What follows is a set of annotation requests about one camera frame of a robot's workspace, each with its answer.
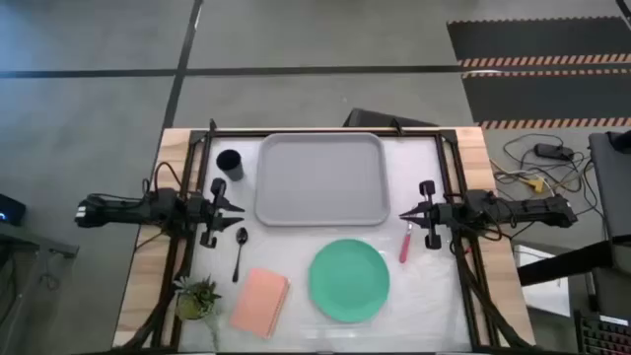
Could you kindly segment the black spoon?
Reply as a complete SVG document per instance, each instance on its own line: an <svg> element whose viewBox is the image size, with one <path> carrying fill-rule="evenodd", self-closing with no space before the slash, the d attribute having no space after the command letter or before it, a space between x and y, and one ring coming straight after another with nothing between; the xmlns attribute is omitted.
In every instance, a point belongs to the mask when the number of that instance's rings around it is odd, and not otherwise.
<svg viewBox="0 0 631 355"><path fill-rule="evenodd" d="M240 278L240 263L241 263L241 254L243 246L246 244L248 240L248 231L245 227L240 227L236 232L236 241L238 243L238 255L235 264L235 268L233 271L232 282L237 283Z"/></svg>

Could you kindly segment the black rectangular floor platform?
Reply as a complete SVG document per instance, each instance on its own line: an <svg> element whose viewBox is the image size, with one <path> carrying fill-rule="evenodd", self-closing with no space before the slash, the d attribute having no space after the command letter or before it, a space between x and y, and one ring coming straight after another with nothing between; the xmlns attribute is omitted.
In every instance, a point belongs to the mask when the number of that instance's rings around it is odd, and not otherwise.
<svg viewBox="0 0 631 355"><path fill-rule="evenodd" d="M362 108L353 108L346 120L342 124L343 127L390 127L390 122L398 119L402 127L437 127L437 124L426 121L419 121L412 118L396 116L383 112L367 110Z"/></svg>

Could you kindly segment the black hazard-striped floor mat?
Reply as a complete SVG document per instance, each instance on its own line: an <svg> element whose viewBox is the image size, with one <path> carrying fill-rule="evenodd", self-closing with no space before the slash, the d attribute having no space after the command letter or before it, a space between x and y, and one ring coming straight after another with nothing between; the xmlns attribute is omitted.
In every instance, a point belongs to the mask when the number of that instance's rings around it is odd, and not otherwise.
<svg viewBox="0 0 631 355"><path fill-rule="evenodd" d="M631 70L473 73L462 82L485 130L631 127Z"/></svg>
<svg viewBox="0 0 631 355"><path fill-rule="evenodd" d="M631 63L631 29L617 17L453 21L447 28L463 67Z"/></svg>

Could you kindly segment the small potted green plant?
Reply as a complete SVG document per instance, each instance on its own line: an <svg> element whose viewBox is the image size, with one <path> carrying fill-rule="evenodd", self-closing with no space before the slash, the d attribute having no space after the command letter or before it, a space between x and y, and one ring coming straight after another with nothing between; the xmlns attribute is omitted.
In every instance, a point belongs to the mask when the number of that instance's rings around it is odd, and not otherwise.
<svg viewBox="0 0 631 355"><path fill-rule="evenodd" d="M215 307L221 296L215 293L216 282L211 276L200 281L192 281L187 276L180 276L173 282L177 297L175 306L176 318L182 322L201 321L210 332L211 349L219 349L218 324L219 315Z"/></svg>

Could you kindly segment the green plastic plate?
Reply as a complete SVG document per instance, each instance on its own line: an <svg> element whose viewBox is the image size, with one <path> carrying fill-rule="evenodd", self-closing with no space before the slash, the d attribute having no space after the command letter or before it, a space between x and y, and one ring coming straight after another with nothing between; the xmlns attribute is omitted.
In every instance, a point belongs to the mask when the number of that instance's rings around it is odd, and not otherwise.
<svg viewBox="0 0 631 355"><path fill-rule="evenodd" d="M338 240L323 247L312 260L308 275L311 301L340 322L370 320L389 293L386 262L376 249L359 240Z"/></svg>

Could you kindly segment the grey side desk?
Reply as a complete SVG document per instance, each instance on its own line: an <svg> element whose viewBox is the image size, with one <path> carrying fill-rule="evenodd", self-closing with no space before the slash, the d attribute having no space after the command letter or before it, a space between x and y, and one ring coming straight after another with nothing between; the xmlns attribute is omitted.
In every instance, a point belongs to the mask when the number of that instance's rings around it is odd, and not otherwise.
<svg viewBox="0 0 631 355"><path fill-rule="evenodd" d="M589 147L608 233L631 239L631 130L593 133Z"/></svg>

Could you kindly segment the black power adapter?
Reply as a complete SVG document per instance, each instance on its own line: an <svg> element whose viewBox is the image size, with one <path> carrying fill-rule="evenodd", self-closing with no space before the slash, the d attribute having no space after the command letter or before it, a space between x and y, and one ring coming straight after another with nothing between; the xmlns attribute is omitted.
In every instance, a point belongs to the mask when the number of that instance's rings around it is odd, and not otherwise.
<svg viewBox="0 0 631 355"><path fill-rule="evenodd" d="M534 154L539 158L572 161L575 151L563 145L551 145L545 143L537 143L533 147Z"/></svg>

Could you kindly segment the black desk beam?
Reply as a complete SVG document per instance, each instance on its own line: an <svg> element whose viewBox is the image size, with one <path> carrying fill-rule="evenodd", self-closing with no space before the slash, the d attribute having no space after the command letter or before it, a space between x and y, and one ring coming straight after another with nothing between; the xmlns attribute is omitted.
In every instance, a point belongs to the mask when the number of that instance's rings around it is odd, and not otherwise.
<svg viewBox="0 0 631 355"><path fill-rule="evenodd" d="M530 286L613 265L612 245L599 242L520 266L518 275L522 286Z"/></svg>

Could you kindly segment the pink spiral notebook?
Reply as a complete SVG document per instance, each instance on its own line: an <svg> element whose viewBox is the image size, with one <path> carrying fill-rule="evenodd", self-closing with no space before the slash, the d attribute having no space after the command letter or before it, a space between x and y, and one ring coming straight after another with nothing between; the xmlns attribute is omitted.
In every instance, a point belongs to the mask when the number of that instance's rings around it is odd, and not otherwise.
<svg viewBox="0 0 631 355"><path fill-rule="evenodd" d="M268 269L252 269L231 314L230 325L260 338L270 338L289 288L287 277Z"/></svg>

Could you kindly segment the dark teal plastic cup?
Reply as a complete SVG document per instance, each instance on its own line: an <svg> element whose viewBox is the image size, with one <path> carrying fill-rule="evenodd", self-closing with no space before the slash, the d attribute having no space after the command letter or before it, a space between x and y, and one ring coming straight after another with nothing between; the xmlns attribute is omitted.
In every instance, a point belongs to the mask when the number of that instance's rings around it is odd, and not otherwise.
<svg viewBox="0 0 631 355"><path fill-rule="evenodd" d="M216 165L232 181L239 181L245 175L242 156L236 150L227 149L222 151L216 159Z"/></svg>

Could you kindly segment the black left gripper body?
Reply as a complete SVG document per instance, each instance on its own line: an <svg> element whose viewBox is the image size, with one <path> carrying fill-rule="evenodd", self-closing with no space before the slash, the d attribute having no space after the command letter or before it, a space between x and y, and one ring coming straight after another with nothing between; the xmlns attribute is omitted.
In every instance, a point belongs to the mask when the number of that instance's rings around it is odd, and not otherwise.
<svg viewBox="0 0 631 355"><path fill-rule="evenodd" d="M229 205L229 200L225 197L226 188L227 183L222 178L215 177L210 186L213 195L211 200L206 199L201 192L189 194L189 221L206 226L200 239L203 247L214 249L217 245L214 233L223 230L220 210L227 209Z"/></svg>

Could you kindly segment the black metal table frame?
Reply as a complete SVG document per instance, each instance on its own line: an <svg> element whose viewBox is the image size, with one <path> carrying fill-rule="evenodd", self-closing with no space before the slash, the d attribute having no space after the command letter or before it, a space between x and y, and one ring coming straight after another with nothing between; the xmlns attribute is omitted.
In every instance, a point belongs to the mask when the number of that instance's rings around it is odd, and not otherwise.
<svg viewBox="0 0 631 355"><path fill-rule="evenodd" d="M344 127L329 128L218 128L216 137L261 138L272 133L340 133ZM167 128L161 132L156 151L156 163L170 163L179 178L184 177L185 160L190 141L199 134L204 135L204 128ZM493 189L492 170L489 162L483 130L474 126L463 127L407 127L400 136L402 141L422 133L438 133L442 137L439 146L443 148L449 182L457 191L466 185L482 189ZM161 237L134 253L126 285L125 296L117 321L113 346L121 345L140 327L142 318L149 314L149 305L137 306L139 312L134 316L131 303L144 297L147 301L156 300L162 290L162 279L178 271L185 252L185 243L175 244L175 260L169 261L171 250L169 239ZM486 277L491 299L504 313L507 322L525 341L535 342L531 319L526 310L517 268L513 265L511 244L480 241L476 255L467 258L478 262L478 273Z"/></svg>

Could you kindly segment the grey plastic tray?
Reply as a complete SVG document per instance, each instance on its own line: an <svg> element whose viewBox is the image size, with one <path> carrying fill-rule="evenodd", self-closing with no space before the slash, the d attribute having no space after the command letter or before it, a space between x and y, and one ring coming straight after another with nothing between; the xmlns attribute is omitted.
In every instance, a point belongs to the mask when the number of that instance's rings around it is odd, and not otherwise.
<svg viewBox="0 0 631 355"><path fill-rule="evenodd" d="M381 139L365 132L266 137L259 147L254 213L269 227L379 225L390 213Z"/></svg>

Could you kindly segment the white glossy table sheet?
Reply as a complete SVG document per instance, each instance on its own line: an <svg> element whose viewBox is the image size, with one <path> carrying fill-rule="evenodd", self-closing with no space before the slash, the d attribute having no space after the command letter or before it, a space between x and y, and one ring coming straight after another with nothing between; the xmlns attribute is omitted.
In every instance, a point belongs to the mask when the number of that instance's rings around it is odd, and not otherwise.
<svg viewBox="0 0 631 355"><path fill-rule="evenodd" d="M216 138L210 154L217 157L233 149L242 156L244 177L229 181L225 195L243 213L239 224L248 231L240 263L240 278L232 282L238 243L236 227L217 235L215 248L196 246L189 278L199 281L211 276L221 299L219 349L211 349L210 332L201 321L185 321L179 348L195 353L391 353L466 352L471 348L467 319L458 278L456 259L448 247L428 249L422 228L413 228L405 263L398 256L407 223L399 215L421 201L419 183L435 183L435 201L446 193L439 143L434 137L380 138L386 155L390 213L377 226L355 227L269 227L254 213L257 161L264 138ZM390 287L380 311L363 322L346 323L329 318L311 301L309 267L315 255L338 240L359 240L376 249L386 262ZM275 330L260 338L230 325L249 272L254 268L287 277L290 288Z"/></svg>

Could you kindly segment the black keyboard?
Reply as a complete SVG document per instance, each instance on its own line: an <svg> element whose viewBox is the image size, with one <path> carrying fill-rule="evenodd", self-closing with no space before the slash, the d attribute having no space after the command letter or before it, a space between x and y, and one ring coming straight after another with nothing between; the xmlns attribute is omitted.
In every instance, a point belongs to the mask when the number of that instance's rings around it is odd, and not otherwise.
<svg viewBox="0 0 631 355"><path fill-rule="evenodd" d="M584 355L631 355L631 322L574 311L577 347Z"/></svg>

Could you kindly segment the black device with blue light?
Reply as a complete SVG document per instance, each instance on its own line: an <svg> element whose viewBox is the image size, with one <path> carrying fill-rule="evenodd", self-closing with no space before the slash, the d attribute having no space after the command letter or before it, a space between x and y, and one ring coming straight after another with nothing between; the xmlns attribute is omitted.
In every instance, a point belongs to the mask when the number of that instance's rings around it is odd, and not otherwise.
<svg viewBox="0 0 631 355"><path fill-rule="evenodd" d="M0 193L0 223L22 226L26 212L24 203Z"/></svg>

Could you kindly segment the grey low table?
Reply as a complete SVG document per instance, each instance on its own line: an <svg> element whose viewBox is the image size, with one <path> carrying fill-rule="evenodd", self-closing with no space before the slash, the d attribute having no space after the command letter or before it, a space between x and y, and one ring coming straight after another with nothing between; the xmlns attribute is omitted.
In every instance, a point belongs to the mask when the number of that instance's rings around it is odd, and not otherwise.
<svg viewBox="0 0 631 355"><path fill-rule="evenodd" d="M18 341L25 330L29 307L35 298L35 289L46 271L48 261L55 254L75 258L79 247L7 223L0 223L0 243L7 243L13 251L25 250L35 255L24 284L17 287L8 315L0 320L0 355L15 355Z"/></svg>

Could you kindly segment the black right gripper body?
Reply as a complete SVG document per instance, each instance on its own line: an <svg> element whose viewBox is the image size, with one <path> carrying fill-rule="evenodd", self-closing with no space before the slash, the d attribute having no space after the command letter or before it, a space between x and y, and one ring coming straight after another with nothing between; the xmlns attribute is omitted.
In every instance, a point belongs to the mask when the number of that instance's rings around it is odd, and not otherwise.
<svg viewBox="0 0 631 355"><path fill-rule="evenodd" d="M452 206L449 203L433 202L436 187L432 180L420 182L419 191L425 198L421 203L421 212L425 219L422 223L422 227L428 230L428 235L425 237L425 246L427 249L440 249L442 242L441 237L436 232L436 227L438 225L444 225L452 230L455 228Z"/></svg>

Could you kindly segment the white paper sheet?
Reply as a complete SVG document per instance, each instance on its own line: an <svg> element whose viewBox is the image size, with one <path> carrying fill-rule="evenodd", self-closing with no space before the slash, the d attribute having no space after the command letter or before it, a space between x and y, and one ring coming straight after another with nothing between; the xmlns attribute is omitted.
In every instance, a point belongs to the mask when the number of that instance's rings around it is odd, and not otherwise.
<svg viewBox="0 0 631 355"><path fill-rule="evenodd" d="M514 257L517 267L522 267L546 258L551 258L553 254L543 250L517 245L514 247ZM567 277L524 286L522 290L526 305L529 308L566 318L572 315L569 281Z"/></svg>

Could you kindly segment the pink-handled metal fork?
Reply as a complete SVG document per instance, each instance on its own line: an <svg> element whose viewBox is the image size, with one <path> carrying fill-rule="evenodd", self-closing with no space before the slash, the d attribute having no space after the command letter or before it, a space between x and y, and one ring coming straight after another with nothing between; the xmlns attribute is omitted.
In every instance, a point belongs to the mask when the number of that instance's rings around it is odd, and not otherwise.
<svg viewBox="0 0 631 355"><path fill-rule="evenodd" d="M413 232L413 224L411 222L408 222L405 234L403 236L403 241L401 244L399 256L398 256L398 261L400 263L405 263L407 260L412 232Z"/></svg>

